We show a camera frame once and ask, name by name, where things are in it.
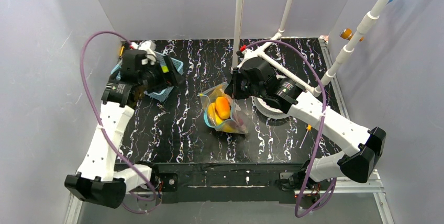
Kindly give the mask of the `clear zip top bag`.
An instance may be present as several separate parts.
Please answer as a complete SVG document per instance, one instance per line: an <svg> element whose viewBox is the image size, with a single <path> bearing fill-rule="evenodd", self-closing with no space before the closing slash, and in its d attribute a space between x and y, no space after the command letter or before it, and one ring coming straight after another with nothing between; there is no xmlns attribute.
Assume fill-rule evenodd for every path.
<svg viewBox="0 0 444 224"><path fill-rule="evenodd" d="M197 95L204 112L204 122L219 132L246 135L248 127L244 121L245 115L236 102L225 94L227 87L227 83L220 83Z"/></svg>

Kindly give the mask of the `yellow banana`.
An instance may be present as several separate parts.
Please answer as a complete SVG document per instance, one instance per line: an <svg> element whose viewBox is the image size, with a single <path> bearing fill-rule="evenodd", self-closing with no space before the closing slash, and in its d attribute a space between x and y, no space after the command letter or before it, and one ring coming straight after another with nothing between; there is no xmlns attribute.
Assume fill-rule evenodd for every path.
<svg viewBox="0 0 444 224"><path fill-rule="evenodd" d="M244 134L243 126L239 125L237 122L233 121L232 119L223 121L215 129L217 131L226 132L226 133Z"/></svg>
<svg viewBox="0 0 444 224"><path fill-rule="evenodd" d="M221 119L219 117L219 114L216 110L216 104L215 103L210 103L208 109L207 109L207 115L209 118L209 121L212 123L212 125L214 126L218 126L220 125L224 120Z"/></svg>

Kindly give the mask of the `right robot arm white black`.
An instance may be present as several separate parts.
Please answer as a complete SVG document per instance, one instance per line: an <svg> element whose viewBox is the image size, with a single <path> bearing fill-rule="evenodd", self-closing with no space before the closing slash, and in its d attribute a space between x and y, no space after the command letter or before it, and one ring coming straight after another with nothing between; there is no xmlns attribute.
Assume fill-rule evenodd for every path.
<svg viewBox="0 0 444 224"><path fill-rule="evenodd" d="M311 125L339 146L339 153L315 159L311 169L302 168L310 182L344 176L366 183L382 155L386 138L383 129L370 130L323 107L294 80L278 77L275 68L262 58L247 59L241 67L234 68L225 94L233 99L258 97L268 106Z"/></svg>

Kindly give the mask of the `orange yellow pepper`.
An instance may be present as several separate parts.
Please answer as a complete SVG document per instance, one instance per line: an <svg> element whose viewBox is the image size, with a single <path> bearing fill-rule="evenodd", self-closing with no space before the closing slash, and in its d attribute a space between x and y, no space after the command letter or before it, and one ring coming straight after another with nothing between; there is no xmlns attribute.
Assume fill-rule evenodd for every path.
<svg viewBox="0 0 444 224"><path fill-rule="evenodd" d="M223 96L219 96L216 98L215 104L219 117L223 120L227 120L231 114L230 101Z"/></svg>

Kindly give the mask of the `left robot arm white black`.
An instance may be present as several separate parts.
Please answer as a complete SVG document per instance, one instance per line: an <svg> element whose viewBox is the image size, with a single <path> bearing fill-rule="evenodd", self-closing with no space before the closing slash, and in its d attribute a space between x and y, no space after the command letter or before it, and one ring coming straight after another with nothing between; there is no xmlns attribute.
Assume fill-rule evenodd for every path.
<svg viewBox="0 0 444 224"><path fill-rule="evenodd" d="M153 189L148 165L114 170L118 148L137 102L183 81L178 60L155 51L124 51L120 68L106 83L100 109L93 109L98 123L90 147L77 172L66 176L65 187L81 201L109 208L119 207L128 192L143 184Z"/></svg>

